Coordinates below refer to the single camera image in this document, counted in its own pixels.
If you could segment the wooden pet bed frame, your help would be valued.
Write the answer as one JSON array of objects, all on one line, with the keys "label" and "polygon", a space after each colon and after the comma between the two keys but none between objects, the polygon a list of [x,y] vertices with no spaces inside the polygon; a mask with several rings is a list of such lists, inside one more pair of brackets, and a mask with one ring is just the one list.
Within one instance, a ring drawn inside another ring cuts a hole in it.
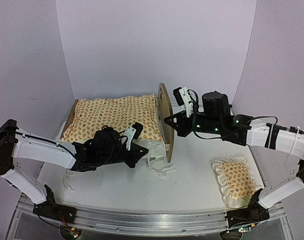
[{"label": "wooden pet bed frame", "polygon": [[[158,120],[160,121],[160,125],[162,127],[162,133],[165,137],[166,149],[169,154],[167,156],[167,162],[170,163],[172,160],[172,155],[173,155],[174,131],[170,126],[168,126],[167,124],[164,123],[164,118],[170,116],[173,113],[173,110],[172,110],[170,98],[169,98],[169,95],[168,95],[168,92],[167,92],[167,89],[166,89],[166,86],[164,83],[159,84],[158,94],[155,95],[155,97],[157,98]],[[66,121],[69,121],[69,120],[71,120],[71,110],[70,110],[70,113],[69,113]],[[62,131],[65,126],[66,126],[66,122],[62,126],[62,130],[61,130],[61,134],[60,134],[59,138],[61,137]]]}]

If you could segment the duck print ruffled cushion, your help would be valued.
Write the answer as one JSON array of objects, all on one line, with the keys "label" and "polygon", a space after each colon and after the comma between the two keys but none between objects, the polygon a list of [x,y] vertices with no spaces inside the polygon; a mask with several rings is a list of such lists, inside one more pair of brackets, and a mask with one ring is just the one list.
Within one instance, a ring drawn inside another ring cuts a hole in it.
[{"label": "duck print ruffled cushion", "polygon": [[149,149],[150,159],[166,159],[169,154],[158,120],[157,98],[153,94],[79,99],[71,109],[71,120],[66,121],[60,140],[84,143],[105,125],[122,132],[136,122],[143,125],[136,143]]}]

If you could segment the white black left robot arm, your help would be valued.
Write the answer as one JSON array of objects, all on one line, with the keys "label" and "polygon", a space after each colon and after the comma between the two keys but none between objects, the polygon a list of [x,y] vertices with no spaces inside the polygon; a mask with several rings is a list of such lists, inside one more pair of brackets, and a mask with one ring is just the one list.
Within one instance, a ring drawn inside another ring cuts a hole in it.
[{"label": "white black left robot arm", "polygon": [[16,124],[15,120],[9,119],[0,127],[0,177],[33,202],[35,215],[52,220],[67,218],[71,223],[76,208],[56,203],[52,189],[27,176],[18,159],[53,164],[83,173],[118,163],[124,163],[132,169],[149,152],[134,142],[143,130],[142,124],[138,122],[120,133],[105,125],[93,138],[82,144],[32,135]]}]

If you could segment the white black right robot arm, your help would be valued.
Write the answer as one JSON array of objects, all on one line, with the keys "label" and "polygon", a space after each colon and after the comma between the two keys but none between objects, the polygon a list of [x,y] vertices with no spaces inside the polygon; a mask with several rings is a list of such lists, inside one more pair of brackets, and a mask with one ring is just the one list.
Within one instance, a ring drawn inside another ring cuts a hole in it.
[{"label": "white black right robot arm", "polygon": [[275,116],[233,114],[225,94],[197,96],[191,89],[173,91],[178,110],[164,122],[178,137],[195,140],[192,156],[211,161],[247,158],[259,188],[243,207],[228,207],[230,229],[262,223],[270,209],[304,190],[304,130],[280,126]]}]

